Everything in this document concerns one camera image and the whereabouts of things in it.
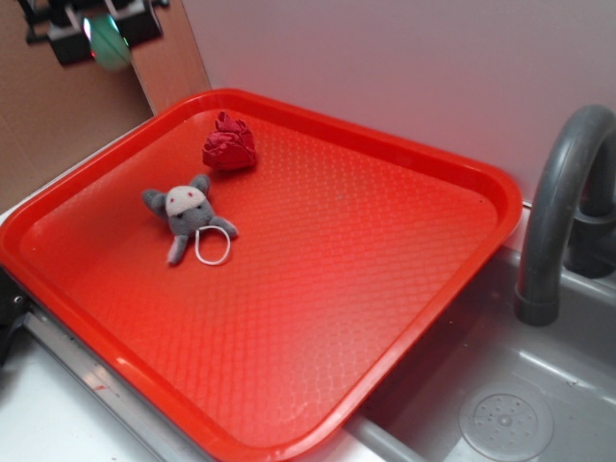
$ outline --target plush mouse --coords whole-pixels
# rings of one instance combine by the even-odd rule
[[[175,238],[167,256],[170,265],[177,265],[189,238],[203,226],[222,228],[230,239],[238,236],[236,227],[224,218],[217,217],[207,198],[210,178],[197,175],[188,186],[177,186],[168,193],[146,190],[141,197],[156,216],[168,222]]]

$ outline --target crumpled red fabric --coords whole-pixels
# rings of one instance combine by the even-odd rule
[[[203,164],[218,170],[252,167],[257,163],[257,152],[252,131],[243,120],[234,120],[221,112],[212,132],[203,146]]]

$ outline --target drain strainer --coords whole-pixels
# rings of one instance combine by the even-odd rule
[[[522,462],[540,454],[553,433],[552,413],[527,387],[490,383],[470,394],[460,408],[460,429],[477,452],[501,462]]]

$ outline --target gray sink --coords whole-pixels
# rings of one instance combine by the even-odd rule
[[[492,259],[369,397],[355,436],[396,461],[616,460],[616,291],[565,271],[557,321],[529,326],[514,315],[518,264]]]

